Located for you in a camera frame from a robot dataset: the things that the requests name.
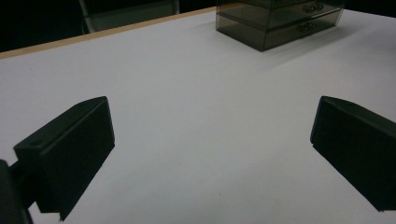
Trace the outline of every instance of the table surface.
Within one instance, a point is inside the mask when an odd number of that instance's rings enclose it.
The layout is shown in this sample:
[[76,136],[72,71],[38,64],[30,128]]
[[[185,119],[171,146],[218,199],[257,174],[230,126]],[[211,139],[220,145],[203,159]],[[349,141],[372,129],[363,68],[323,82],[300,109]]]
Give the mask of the table surface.
[[345,10],[337,27],[258,52],[215,18],[3,54],[0,157],[15,162],[24,137],[105,95],[116,147],[65,224],[395,223],[309,136],[322,95],[396,120],[396,20]]

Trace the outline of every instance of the white table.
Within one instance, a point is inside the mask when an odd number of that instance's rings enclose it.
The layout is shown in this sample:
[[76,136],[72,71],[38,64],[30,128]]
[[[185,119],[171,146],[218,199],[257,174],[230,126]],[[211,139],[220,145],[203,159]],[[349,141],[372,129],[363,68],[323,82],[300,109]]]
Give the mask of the white table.
[[116,147],[65,224],[394,224],[309,135],[321,95],[396,120],[395,27],[346,10],[337,27],[258,52],[216,32],[211,11],[5,58],[0,158],[105,95]]

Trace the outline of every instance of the drawer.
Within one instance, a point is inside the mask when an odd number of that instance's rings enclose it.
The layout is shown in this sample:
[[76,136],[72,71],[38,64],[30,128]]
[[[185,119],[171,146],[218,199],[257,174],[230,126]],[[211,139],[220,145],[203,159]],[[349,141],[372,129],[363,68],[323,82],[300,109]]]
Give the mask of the drawer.
[[293,23],[281,29],[273,29],[269,32],[239,21],[231,20],[220,14],[217,15],[216,26],[219,32],[239,40],[254,49],[263,51],[333,27],[338,22],[341,12],[342,9],[338,9],[328,14],[303,22]]
[[219,0],[218,13],[258,29],[276,28],[343,6],[343,0],[317,0],[268,9],[237,0]]

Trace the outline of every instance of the drawer box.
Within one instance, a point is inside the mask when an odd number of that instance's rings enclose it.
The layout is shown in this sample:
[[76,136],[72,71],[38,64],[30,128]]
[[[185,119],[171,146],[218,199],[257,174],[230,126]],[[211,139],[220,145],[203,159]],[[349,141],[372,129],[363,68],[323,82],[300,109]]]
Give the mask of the drawer box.
[[343,6],[343,0],[317,0],[269,9],[252,4],[257,2],[259,1],[219,0],[218,14],[263,30],[314,17]]
[[216,25],[219,32],[239,40],[254,49],[264,51],[333,27],[338,22],[341,13],[342,9],[336,9],[329,13],[304,21],[298,21],[278,29],[264,30],[232,20],[218,13]]

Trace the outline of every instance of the white tabletop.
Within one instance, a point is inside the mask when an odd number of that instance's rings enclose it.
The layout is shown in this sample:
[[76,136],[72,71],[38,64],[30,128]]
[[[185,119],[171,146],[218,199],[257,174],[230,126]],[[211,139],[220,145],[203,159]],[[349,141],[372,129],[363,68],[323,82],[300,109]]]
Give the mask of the white tabletop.
[[395,27],[346,10],[337,27],[258,52],[209,12],[3,59],[0,158],[105,95],[116,147],[65,224],[394,224],[309,136],[321,95],[396,120]]

